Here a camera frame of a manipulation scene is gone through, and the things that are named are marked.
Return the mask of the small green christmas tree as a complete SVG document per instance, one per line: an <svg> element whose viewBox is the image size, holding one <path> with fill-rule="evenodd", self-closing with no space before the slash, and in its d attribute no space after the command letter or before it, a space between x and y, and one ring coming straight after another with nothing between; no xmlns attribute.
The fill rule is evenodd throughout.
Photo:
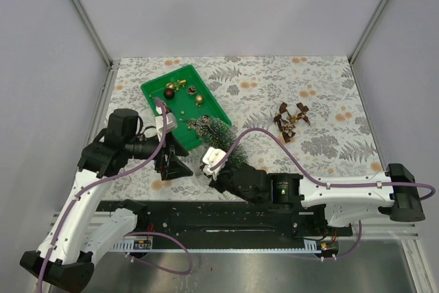
<svg viewBox="0 0 439 293"><path fill-rule="evenodd" d="M237 139L237 135L232 128L224 121L216 117L203 115L198 118L180 119L195 130L196 135L202 140L207 147L221 149L224 152L230 150ZM227 166L239 167L248 162L248 155L243 147L237 145L225 161Z"/></svg>

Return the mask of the green plastic tray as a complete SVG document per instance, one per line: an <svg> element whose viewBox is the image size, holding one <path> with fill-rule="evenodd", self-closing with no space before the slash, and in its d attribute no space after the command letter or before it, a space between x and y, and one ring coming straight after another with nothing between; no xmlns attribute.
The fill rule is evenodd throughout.
<svg viewBox="0 0 439 293"><path fill-rule="evenodd" d="M163 91L166 89L166 83L182 79L185 79L187 84L184 88L175 91L175 98L164 98ZM190 86L196 88L195 95L188 94L187 89ZM191 119L208 115L209 117L219 118L226 124L231 125L230 119L193 65L186 65L159 78L149 80L141 85L141 91L155 115L157 115L154 103L156 97L165 101L168 107L170 107L178 121L178 127L173 131L173 135L188 151L202 145L202 140L198 138L193 130L188 129L187 125L181 122L180 119ZM202 95L204 98L204 102L200 105L197 105L195 102L197 95Z"/></svg>

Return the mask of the brown ribbon pinecone ornament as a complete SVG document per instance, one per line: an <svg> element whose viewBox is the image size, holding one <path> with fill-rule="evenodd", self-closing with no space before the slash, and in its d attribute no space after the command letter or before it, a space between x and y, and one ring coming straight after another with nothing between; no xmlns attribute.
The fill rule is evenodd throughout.
<svg viewBox="0 0 439 293"><path fill-rule="evenodd" d="M288 111L288 105L285 102L282 102L278 108L277 114L275 114L273 118L273 122L277 125L285 143L289 143L295 137L295 129L299 121L303 120L309 126L311 125L307 116L309 107L301 102L297 103L296 106L299 109L299 112L291 114Z"/></svg>

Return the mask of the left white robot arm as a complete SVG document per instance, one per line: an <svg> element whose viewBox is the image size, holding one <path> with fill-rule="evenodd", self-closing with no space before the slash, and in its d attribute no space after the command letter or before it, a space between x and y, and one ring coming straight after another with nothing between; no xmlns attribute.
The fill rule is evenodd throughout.
<svg viewBox="0 0 439 293"><path fill-rule="evenodd" d="M123 237L151 236L147 207L133 200L119 205L113 215L91 236L86 230L110 187L110 182L129 176L148 163L164 180L191 176L180 161L188 152L172 132L178 126L174 114L160 103L156 107L152 137L138 112L114 110L108 124L87 145L78 162L69 196L50 232L36 250L23 253L20 265L37 279L36 291L44 283L67 292L81 292L91 280L98 261Z"/></svg>

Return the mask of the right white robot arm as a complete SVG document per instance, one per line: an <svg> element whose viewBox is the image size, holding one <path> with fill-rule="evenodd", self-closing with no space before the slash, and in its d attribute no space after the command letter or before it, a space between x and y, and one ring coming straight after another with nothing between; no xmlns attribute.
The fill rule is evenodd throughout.
<svg viewBox="0 0 439 293"><path fill-rule="evenodd" d="M295 211L322 207L312 218L320 235L369 218L388 216L394 222L425 220L415 179L400 163L391 163L376 174L311 180L302 174L267 173L247 164L201 167L210 187L227 191L255 205Z"/></svg>

